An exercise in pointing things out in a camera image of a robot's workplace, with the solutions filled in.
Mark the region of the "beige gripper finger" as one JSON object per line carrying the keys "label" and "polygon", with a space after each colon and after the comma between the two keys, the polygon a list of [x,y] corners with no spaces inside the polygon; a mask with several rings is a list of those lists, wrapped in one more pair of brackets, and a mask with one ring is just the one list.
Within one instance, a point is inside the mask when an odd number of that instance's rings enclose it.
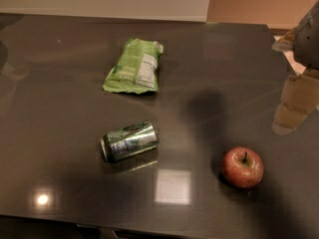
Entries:
{"label": "beige gripper finger", "polygon": [[290,29],[284,36],[276,40],[272,45],[272,49],[282,53],[292,52],[294,50],[296,30],[296,27]]}
{"label": "beige gripper finger", "polygon": [[290,75],[284,83],[272,130],[279,135],[288,134],[299,128],[318,107],[319,71],[306,69],[298,76]]}

